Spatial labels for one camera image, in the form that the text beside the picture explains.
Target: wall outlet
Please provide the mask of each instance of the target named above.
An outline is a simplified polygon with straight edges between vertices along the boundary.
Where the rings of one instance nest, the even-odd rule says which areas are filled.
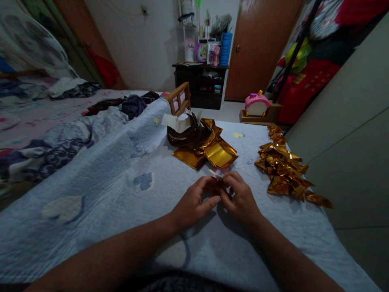
[[[146,5],[141,5],[141,9],[144,16],[149,15]]]

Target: gold foil paper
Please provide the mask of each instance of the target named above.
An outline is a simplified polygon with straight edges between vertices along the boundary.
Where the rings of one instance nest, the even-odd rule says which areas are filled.
[[[300,165],[302,159],[287,150],[282,129],[275,125],[268,126],[268,129],[273,142],[259,146],[261,150],[258,154],[261,159],[255,161],[255,165],[269,175],[270,185],[267,192],[273,195],[290,195],[303,202],[306,198],[308,202],[333,209],[333,204],[328,199],[307,190],[314,186],[303,178],[308,165]]]
[[[228,168],[239,156],[236,150],[225,142],[220,134],[222,128],[212,119],[197,121],[196,116],[188,114],[190,128],[177,133],[168,127],[167,139],[173,146],[179,147],[173,156],[190,167],[199,170],[207,159],[214,167]]]
[[[239,156],[236,155],[236,150],[232,148],[223,139],[214,141],[204,150],[204,154],[211,162],[213,167],[227,168],[230,166]]]
[[[173,152],[173,156],[182,162],[188,164],[191,168],[199,170],[207,162],[204,154],[197,155],[193,150],[187,147],[180,147]]]

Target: hand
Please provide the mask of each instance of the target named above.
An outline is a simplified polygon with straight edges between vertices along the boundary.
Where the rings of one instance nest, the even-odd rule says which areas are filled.
[[[226,190],[220,190],[220,196],[223,206],[238,221],[253,227],[263,215],[258,209],[250,187],[245,183],[239,173],[229,172],[224,175],[224,183],[231,187],[230,193],[235,192],[234,197],[230,198]]]
[[[209,191],[214,195],[202,204],[201,194]],[[195,225],[210,212],[221,200],[217,180],[211,176],[203,176],[188,188],[177,206],[170,212],[173,228],[178,232]]]

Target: light blue quilt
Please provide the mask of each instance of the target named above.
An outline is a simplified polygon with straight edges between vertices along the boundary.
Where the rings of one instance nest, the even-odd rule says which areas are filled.
[[[170,212],[191,184],[210,175],[209,163],[196,171],[171,155],[175,148],[160,125],[169,112],[165,100],[153,102],[0,213],[0,282],[32,282],[90,245]],[[275,227],[346,291],[379,291],[322,208],[267,194],[269,178],[254,165],[259,146],[270,141],[267,128],[216,125],[238,152],[231,170],[251,186]],[[169,268],[243,290],[280,290],[248,230],[221,206],[176,236],[142,272]]]

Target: green item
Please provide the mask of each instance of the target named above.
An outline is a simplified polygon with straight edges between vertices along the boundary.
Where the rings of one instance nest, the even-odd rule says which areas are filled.
[[[286,66],[288,66],[288,64],[292,58],[292,54],[296,48],[296,45],[297,45],[297,43],[294,43],[293,46],[290,48],[290,50],[285,55]],[[293,63],[292,70],[291,70],[292,74],[298,74],[301,71],[303,71],[303,69],[307,65],[307,57],[308,57],[309,53],[312,52],[312,50],[313,50],[313,48],[308,43],[308,38],[305,38],[303,41],[303,44],[301,45],[301,48],[297,54],[295,62]]]

